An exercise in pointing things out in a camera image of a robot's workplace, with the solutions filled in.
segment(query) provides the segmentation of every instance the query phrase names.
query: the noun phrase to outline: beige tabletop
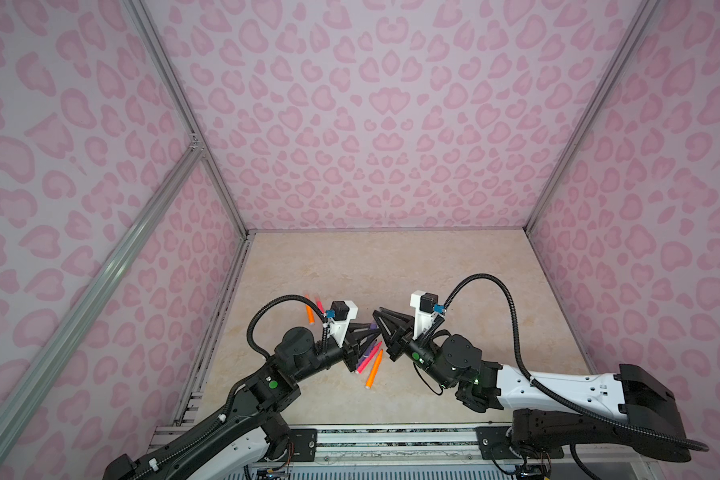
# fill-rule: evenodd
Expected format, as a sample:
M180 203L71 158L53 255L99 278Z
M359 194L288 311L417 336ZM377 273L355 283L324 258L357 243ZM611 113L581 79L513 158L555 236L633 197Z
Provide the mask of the beige tabletop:
M199 418L224 403L235 381L261 366L262 357L246 342L246 328L270 300L318 293L326 308L332 300L352 300L359 308L356 321L370 322L380 306L412 314L408 303L415 290L437 293L443 302L459 281L476 273L496 275L512 293L529 370L588 373L522 230L258 234L217 345ZM308 326L305 306L283 303L261 318L254 337L273 352L298 325ZM466 286L443 328L482 349L483 360L514 365L507 301L495 284L476 280ZM312 330L319 339L317 323ZM370 390L369 370L358 375L338 364L300 382L302 394L283 417L292 425L511 420L506 411L471 411L454 398L455 389L436 396L405 357L391 362L386 356Z

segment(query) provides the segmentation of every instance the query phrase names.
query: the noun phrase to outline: orange marker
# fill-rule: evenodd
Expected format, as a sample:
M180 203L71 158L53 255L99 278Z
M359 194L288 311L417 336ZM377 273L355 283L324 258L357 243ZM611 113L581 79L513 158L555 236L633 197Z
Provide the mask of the orange marker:
M304 297L309 300L309 295L306 293L304 294ZM309 305L305 305L307 307L307 316L309 317L309 322L314 323L315 322L315 314L312 313L312 309L309 308Z
M373 380L376 378L376 372L378 372L378 366L382 364L382 357L384 356L384 349L379 350L376 355L376 361L373 363L371 369L371 375L368 376L368 381L365 383L365 388L370 389L373 385Z

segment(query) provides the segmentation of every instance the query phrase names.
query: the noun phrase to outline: white arm segment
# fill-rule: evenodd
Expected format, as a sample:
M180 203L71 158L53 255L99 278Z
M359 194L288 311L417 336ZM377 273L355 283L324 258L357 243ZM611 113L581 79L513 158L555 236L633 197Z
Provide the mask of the white arm segment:
M432 326L432 321L437 313L426 313L422 312L419 308L422 304L422 295L427 293L423 290L416 290L411 294L411 306L416 309L413 321L413 340L416 340L419 335L423 334L429 327Z
M349 329L349 323L358 317L358 306L351 300L344 300L344 303L349 307L349 313L347 313L346 320L332 320L329 323L330 330L328 331L333 338L336 339L338 348L344 346L344 337L347 335Z
M239 471L242 467L257 462L269 448L264 430L259 427L244 434L211 460L194 471L187 480L221 478Z
M562 375L558 373L530 372L532 378L543 383L548 389L589 410L615 420L626 421L626 415L619 412L624 403L621 382L613 373L599 375ZM573 412L552 398L546 396L515 367L504 365L498 371L496 387L501 389L499 403L507 409L537 408L557 412Z

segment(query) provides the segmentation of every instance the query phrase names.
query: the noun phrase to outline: pink patterned wall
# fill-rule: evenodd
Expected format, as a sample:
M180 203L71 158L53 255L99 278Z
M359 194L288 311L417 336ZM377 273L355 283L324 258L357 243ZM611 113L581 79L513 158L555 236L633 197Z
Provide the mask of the pink patterned wall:
M532 241L598 370L635 363L720 479L720 0L672 0Z
M150 10L251 228L524 225L637 0Z
M236 236L198 165L0 468L101 478L166 425L231 267Z
M188 144L157 79L116 0L0 1L0 403Z

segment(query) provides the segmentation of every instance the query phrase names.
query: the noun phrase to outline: pink marker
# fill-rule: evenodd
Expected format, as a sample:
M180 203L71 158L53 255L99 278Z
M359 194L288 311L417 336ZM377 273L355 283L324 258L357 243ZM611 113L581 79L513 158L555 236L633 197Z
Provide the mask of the pink marker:
M382 343L381 342L377 343L376 346L373 347L373 350L371 350L371 355L368 355L368 358L362 361L360 366L355 370L355 373L357 373L358 375L361 374L362 371L365 370L365 367L368 366L368 364L371 362L374 355L376 355L376 353L378 352L378 349L380 349L381 347L382 347Z

